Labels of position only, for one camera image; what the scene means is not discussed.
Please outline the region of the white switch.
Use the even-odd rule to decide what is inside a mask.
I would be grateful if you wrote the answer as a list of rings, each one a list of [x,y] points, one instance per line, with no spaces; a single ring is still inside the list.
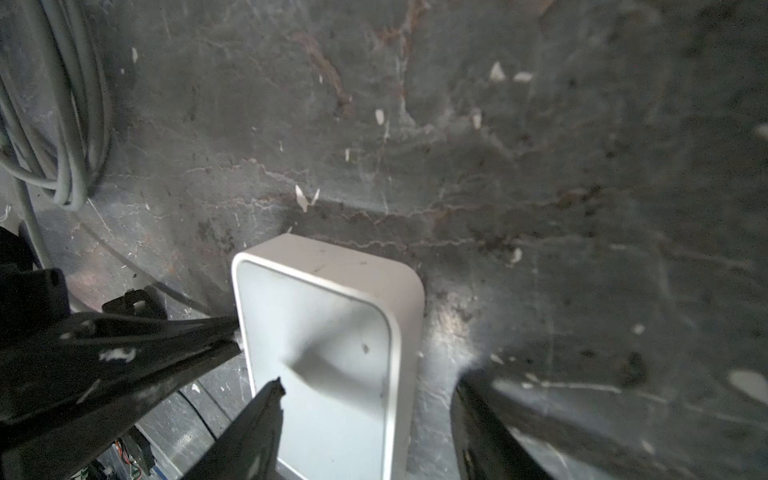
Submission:
[[[285,389],[286,479],[406,475],[425,310],[409,266],[293,234],[231,265],[253,391]]]

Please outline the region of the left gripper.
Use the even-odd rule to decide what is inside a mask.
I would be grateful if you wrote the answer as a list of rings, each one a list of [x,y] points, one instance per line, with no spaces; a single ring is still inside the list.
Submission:
[[[100,310],[75,307],[63,272],[42,268],[28,242],[2,228],[1,418],[25,421],[1,428],[1,477],[70,478],[240,353],[235,317],[167,318],[142,289]]]

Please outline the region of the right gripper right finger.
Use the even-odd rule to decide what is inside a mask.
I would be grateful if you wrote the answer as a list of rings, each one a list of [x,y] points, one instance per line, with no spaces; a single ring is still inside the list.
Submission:
[[[462,480],[551,479],[467,380],[454,389],[450,420]]]

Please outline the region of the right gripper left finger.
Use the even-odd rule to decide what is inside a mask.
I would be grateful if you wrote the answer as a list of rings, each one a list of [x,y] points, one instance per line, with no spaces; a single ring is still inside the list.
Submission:
[[[277,479],[284,395],[280,378],[267,382],[183,479]]]

